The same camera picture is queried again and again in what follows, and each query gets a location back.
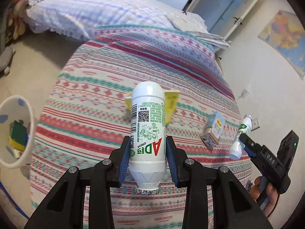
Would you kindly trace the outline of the large white AD bottle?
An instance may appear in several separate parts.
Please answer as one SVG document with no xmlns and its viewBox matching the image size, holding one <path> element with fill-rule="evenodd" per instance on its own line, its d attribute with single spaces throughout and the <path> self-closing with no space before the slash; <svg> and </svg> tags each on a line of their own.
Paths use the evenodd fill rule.
<svg viewBox="0 0 305 229">
<path fill-rule="evenodd" d="M 137 193 L 157 194 L 166 173 L 165 94 L 159 84 L 141 82 L 131 102 L 129 171 Z"/>
</svg>

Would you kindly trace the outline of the blue milk carton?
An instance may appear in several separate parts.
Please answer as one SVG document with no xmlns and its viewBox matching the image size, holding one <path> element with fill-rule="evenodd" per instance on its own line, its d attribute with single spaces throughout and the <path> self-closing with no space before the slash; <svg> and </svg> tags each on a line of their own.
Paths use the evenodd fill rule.
<svg viewBox="0 0 305 229">
<path fill-rule="evenodd" d="M 224 123 L 225 120 L 219 111 L 215 111 L 208 119 L 201 135 L 201 140 L 208 148 L 213 149 L 218 146 Z"/>
</svg>

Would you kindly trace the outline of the yellow paper cup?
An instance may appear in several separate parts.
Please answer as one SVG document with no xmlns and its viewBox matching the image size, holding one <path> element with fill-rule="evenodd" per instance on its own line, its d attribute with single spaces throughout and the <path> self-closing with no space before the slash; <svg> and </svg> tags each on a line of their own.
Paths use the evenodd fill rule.
<svg viewBox="0 0 305 229">
<path fill-rule="evenodd" d="M 165 90 L 164 94 L 165 94 L 165 106 L 164 106 L 165 124 L 167 125 L 171 121 L 173 114 L 175 112 L 177 102 L 179 100 L 180 91 Z M 126 103 L 128 111 L 131 112 L 131 106 L 132 106 L 131 93 L 126 93 L 124 95 L 124 99 L 125 99 L 125 103 Z"/>
</svg>

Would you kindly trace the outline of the white blue trash bin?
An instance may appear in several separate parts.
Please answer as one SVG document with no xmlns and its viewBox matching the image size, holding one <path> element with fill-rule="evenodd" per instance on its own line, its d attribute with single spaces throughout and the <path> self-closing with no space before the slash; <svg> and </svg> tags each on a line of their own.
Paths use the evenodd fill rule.
<svg viewBox="0 0 305 229">
<path fill-rule="evenodd" d="M 16 169 L 31 163 L 37 119 L 30 103 L 13 95 L 1 103 L 1 164 Z"/>
</svg>

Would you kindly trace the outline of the striped patterned bedspread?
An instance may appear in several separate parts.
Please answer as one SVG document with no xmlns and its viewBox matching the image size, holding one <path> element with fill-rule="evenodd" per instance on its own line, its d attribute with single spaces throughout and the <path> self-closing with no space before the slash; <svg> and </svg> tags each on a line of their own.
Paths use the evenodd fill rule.
<svg viewBox="0 0 305 229">
<path fill-rule="evenodd" d="M 179 90 L 178 101 L 170 102 L 171 120 L 162 104 L 128 107 L 125 97 L 141 81 Z M 238 163 L 228 157 L 239 119 L 211 35 L 202 39 L 152 26 L 101 26 L 68 61 L 43 109 L 31 184 L 37 192 L 50 189 L 67 166 L 92 166 L 127 135 L 132 156 L 162 153 L 164 134 L 199 162 L 229 165 L 246 181 L 252 172 L 248 157 Z"/>
</svg>

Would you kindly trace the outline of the green yellow sponge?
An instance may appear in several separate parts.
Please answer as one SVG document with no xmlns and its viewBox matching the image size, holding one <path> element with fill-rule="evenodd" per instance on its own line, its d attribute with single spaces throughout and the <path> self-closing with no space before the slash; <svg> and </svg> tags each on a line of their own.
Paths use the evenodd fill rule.
<svg viewBox="0 0 305 229">
<path fill-rule="evenodd" d="M 27 128 L 16 120 L 10 124 L 9 144 L 12 148 L 23 152 L 27 145 Z"/>
</svg>

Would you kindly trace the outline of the world map poster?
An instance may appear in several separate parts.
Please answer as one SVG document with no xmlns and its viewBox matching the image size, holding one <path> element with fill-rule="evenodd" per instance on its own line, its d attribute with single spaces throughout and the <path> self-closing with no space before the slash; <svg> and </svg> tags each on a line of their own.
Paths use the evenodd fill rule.
<svg viewBox="0 0 305 229">
<path fill-rule="evenodd" d="M 279 10 L 258 38 L 279 52 L 304 80 L 304 27 L 297 15 Z"/>
</svg>

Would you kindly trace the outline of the purple checked quilt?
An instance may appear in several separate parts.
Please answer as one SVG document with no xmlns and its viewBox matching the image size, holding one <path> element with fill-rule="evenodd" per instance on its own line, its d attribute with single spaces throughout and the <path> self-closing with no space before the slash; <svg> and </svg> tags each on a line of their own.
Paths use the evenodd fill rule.
<svg viewBox="0 0 305 229">
<path fill-rule="evenodd" d="M 25 22 L 34 33 L 55 31 L 90 40 L 104 25 L 148 25 L 207 33 L 205 21 L 156 0 L 26 0 Z"/>
</svg>

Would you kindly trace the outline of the stuffed toy animals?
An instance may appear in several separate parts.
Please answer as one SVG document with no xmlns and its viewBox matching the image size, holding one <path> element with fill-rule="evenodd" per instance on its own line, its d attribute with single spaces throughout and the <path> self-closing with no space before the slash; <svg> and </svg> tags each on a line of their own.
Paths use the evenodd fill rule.
<svg viewBox="0 0 305 229">
<path fill-rule="evenodd" d="M 7 26 L 14 27 L 12 34 L 13 40 L 17 40 L 19 36 L 25 33 L 25 24 L 23 21 L 25 7 L 25 0 L 12 0 L 9 5 Z"/>
</svg>

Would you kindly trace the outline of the wall power socket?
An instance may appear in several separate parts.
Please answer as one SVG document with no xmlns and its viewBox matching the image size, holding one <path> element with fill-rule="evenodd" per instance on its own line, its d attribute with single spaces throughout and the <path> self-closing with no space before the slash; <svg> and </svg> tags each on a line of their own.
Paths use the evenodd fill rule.
<svg viewBox="0 0 305 229">
<path fill-rule="evenodd" d="M 252 131 L 259 129 L 261 126 L 259 118 L 252 119 Z"/>
</svg>

